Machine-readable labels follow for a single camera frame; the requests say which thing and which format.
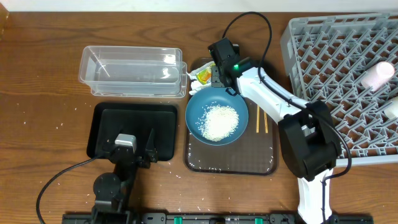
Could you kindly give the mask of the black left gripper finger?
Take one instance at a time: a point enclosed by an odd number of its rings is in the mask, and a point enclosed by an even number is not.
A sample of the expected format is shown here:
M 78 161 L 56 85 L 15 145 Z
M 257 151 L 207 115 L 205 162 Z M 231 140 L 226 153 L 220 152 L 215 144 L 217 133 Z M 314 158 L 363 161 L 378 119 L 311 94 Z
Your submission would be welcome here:
M 158 161 L 158 153 L 155 148 L 155 129 L 151 129 L 150 131 L 145 148 L 145 154 L 150 162 L 156 163 Z
M 122 125 L 112 126 L 102 124 L 100 126 L 99 139 L 101 140 L 100 152 L 112 152 L 115 148 L 115 140 L 123 130 Z

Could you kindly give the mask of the wooden chopstick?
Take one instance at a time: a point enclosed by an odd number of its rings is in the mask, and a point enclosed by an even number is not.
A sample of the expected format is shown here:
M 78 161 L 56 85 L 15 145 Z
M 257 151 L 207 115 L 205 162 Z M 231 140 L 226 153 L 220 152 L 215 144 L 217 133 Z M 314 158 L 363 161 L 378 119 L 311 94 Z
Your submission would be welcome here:
M 260 107 L 257 105 L 256 109 L 256 133 L 259 133 L 259 123 L 260 123 Z
M 269 129 L 268 129 L 268 122 L 267 122 L 267 113 L 264 111 L 264 130 L 265 133 L 268 134 Z

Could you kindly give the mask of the pink plastic cup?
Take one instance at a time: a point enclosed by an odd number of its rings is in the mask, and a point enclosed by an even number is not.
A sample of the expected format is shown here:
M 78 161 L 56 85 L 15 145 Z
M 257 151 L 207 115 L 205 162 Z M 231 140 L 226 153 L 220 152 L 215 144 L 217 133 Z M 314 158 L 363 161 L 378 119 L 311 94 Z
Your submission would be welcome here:
M 371 91 L 377 91 L 386 84 L 395 74 L 393 64 L 389 62 L 379 62 L 365 72 L 361 84 Z

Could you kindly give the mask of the white plastic cup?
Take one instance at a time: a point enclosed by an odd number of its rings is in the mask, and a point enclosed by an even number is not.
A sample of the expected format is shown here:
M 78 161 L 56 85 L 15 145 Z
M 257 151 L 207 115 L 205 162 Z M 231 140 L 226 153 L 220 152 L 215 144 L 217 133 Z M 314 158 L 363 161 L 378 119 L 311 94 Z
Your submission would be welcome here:
M 384 109 L 384 114 L 389 119 L 394 119 L 398 117 L 398 97 L 395 97 L 386 102 L 386 108 Z

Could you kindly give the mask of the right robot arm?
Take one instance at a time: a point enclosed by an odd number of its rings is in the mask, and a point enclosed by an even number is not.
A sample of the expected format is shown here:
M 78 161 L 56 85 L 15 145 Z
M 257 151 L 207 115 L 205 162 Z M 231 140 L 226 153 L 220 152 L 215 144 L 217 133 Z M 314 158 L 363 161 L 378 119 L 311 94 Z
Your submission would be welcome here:
M 326 223 L 332 211 L 328 183 L 341 153 L 331 114 L 276 83 L 261 64 L 242 59 L 238 45 L 223 38 L 208 46 L 217 67 L 212 85 L 233 89 L 263 109 L 278 125 L 283 160 L 298 180 L 298 214 L 305 223 Z

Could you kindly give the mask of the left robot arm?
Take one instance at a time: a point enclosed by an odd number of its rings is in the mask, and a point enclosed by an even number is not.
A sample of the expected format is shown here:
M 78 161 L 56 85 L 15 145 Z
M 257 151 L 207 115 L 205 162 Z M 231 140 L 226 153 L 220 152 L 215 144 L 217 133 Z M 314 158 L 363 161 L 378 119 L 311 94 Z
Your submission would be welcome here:
M 137 138 L 120 133 L 98 149 L 101 158 L 115 165 L 112 172 L 96 178 L 93 184 L 95 205 L 91 223 L 141 223 L 140 215 L 129 208 L 129 199 L 137 170 L 148 169 L 158 161 L 155 148 L 155 129 L 149 131 L 143 149 L 137 147 Z

